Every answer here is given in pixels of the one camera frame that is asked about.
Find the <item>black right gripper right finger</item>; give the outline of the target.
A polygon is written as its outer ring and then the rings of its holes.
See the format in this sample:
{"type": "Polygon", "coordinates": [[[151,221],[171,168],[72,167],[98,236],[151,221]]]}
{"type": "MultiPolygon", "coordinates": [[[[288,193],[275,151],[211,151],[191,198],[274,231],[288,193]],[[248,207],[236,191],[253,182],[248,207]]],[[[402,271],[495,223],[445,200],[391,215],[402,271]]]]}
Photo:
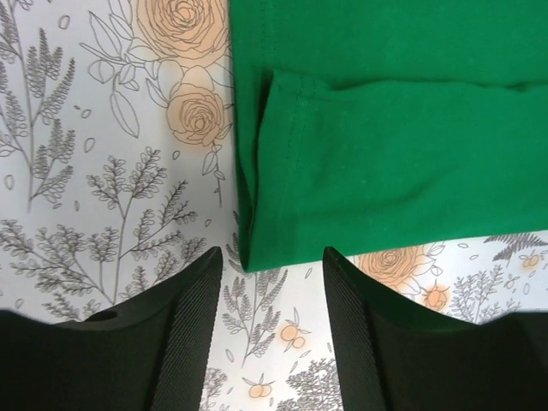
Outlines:
{"type": "Polygon", "coordinates": [[[475,325],[434,312],[323,255],[342,405],[363,410],[544,410],[547,316],[475,325]]]}

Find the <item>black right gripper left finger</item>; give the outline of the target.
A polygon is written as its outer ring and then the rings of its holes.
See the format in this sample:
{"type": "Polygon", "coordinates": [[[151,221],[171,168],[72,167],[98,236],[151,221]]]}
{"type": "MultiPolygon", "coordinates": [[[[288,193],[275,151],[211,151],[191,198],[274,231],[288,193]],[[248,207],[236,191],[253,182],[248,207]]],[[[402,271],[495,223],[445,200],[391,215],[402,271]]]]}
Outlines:
{"type": "Polygon", "coordinates": [[[221,277],[213,247],[82,322],[50,325],[2,311],[2,409],[198,409],[221,277]]]}

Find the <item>green t shirt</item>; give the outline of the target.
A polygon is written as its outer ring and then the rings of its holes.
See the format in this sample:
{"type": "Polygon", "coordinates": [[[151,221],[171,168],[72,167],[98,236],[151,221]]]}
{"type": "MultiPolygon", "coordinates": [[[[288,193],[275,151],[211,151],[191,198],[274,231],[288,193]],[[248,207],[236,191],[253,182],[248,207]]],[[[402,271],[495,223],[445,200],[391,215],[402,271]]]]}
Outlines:
{"type": "Polygon", "coordinates": [[[233,1],[243,267],[547,227],[544,1],[233,1]]]}

